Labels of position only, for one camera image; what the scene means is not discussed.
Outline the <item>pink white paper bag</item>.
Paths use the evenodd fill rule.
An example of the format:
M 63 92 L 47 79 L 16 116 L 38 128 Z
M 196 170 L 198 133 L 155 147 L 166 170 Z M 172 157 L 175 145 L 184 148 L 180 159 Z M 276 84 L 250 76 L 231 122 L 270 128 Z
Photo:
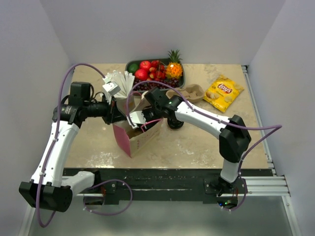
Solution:
M 163 119 L 155 119 L 151 123 L 140 124 L 139 128 L 133 129 L 127 120 L 113 124 L 113 132 L 117 145 L 130 158 L 144 148 L 156 137 L 163 124 Z

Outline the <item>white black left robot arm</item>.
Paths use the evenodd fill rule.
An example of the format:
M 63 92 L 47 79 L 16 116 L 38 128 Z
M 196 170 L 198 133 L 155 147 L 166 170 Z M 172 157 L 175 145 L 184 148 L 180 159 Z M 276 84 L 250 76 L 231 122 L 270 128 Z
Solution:
M 72 198 L 84 190 L 98 192 L 102 187 L 100 171 L 80 170 L 63 180 L 63 169 L 74 138 L 87 118 L 101 117 L 106 124 L 125 119 L 114 95 L 119 86 L 109 82 L 103 86 L 102 100 L 92 98 L 94 88 L 90 83 L 73 82 L 53 111 L 51 135 L 43 157 L 30 181 L 21 182 L 19 193 L 31 207 L 65 212 Z

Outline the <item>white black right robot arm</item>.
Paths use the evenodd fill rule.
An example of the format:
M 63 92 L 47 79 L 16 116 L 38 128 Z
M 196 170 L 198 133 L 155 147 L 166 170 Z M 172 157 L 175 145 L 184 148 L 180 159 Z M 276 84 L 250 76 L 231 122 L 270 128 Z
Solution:
M 243 119 L 237 115 L 229 118 L 198 109 L 179 96 L 168 98 L 158 88 L 149 90 L 144 97 L 151 105 L 142 111 L 146 122 L 166 118 L 173 130 L 181 128 L 186 122 L 218 139 L 223 167 L 218 180 L 210 185 L 220 193 L 231 193 L 237 187 L 241 159 L 252 140 Z

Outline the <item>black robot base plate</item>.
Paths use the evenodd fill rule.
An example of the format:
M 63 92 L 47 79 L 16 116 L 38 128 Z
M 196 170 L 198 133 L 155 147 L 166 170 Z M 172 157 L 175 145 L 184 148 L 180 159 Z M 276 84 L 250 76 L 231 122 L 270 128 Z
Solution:
M 104 184 L 105 204 L 120 201 L 186 201 L 217 203 L 219 191 L 211 187 L 219 169 L 91 169 L 96 184 Z

